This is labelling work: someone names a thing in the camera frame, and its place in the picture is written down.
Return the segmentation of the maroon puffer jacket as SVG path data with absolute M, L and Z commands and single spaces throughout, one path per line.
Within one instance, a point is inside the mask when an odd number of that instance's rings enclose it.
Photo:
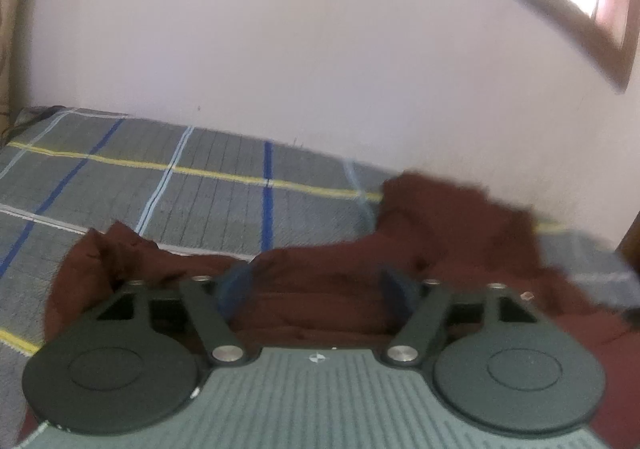
M 381 345 L 400 326 L 384 309 L 378 285 L 387 267 L 459 291 L 502 282 L 530 293 L 605 369 L 608 389 L 592 428 L 616 448 L 638 446 L 638 329 L 591 302 L 562 271 L 544 267 L 532 215 L 491 202 L 474 188 L 405 173 L 384 184 L 371 235 L 258 255 L 255 292 L 232 330 L 250 347 Z

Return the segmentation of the grey plaid bed sheet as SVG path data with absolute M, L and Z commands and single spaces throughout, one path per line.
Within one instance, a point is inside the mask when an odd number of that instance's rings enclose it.
M 20 377 L 52 278 L 88 229 L 122 223 L 172 253 L 252 257 L 372 232 L 387 172 L 203 128 L 46 113 L 1 151 L 1 443 L 20 438 Z

